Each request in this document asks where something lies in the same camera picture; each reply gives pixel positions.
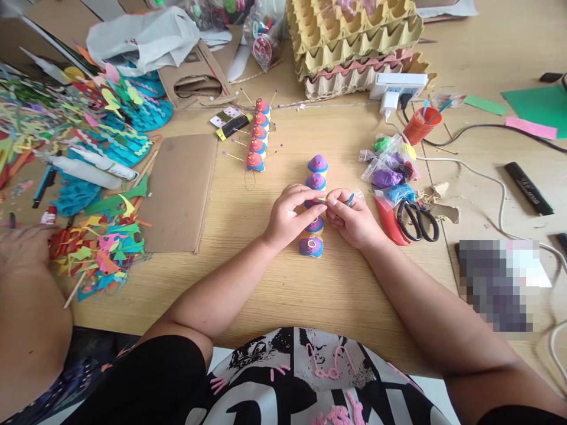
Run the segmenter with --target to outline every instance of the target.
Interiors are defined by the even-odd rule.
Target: black shirt
[[[362,344],[317,329],[282,328],[235,350],[207,375],[195,343],[150,339],[120,358],[69,424],[449,425],[406,375]],[[567,424],[504,406],[479,425]]]

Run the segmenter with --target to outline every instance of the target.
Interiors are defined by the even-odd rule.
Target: person
[[[325,210],[443,376],[462,424],[567,423],[564,401],[466,303],[407,258],[362,199],[346,206],[350,195],[288,186],[266,231],[187,289],[64,424],[448,424],[394,366],[318,329],[276,329],[207,374],[214,340],[270,261]],[[324,196],[325,205],[294,211]]]
[[[0,423],[33,425],[84,400],[138,340],[73,328],[50,274],[53,225],[0,233]]]

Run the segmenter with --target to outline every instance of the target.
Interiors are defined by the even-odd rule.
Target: black scissors
[[[408,232],[408,229],[403,222],[402,213],[404,209],[415,228],[415,236]],[[433,237],[430,237],[425,231],[425,227],[423,226],[423,216],[425,216],[433,226]],[[404,235],[412,241],[419,241],[423,238],[428,242],[435,242],[439,239],[439,224],[437,224],[437,220],[425,207],[422,207],[417,202],[402,200],[402,202],[400,202],[400,207],[397,209],[397,222]]]

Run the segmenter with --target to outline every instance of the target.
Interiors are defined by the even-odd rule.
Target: hand
[[[301,214],[297,214],[294,209],[305,201],[324,198],[326,194],[301,184],[287,186],[273,204],[270,223],[262,235],[264,242],[277,251],[284,249],[309,223],[321,215],[327,206],[315,205]]]
[[[0,271],[9,267],[47,265],[47,242],[58,230],[54,225],[39,224],[0,233]]]
[[[352,195],[346,189],[335,189],[327,195],[327,221],[346,242],[359,250],[378,246],[387,237],[374,219],[368,206],[359,197],[354,197],[349,207],[347,202]]]

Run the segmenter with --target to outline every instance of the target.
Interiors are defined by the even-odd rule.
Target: power strip
[[[378,74],[376,83],[370,91],[370,98],[379,100],[385,93],[392,91],[397,93],[398,97],[410,93],[411,102],[417,99],[428,81],[427,74]]]

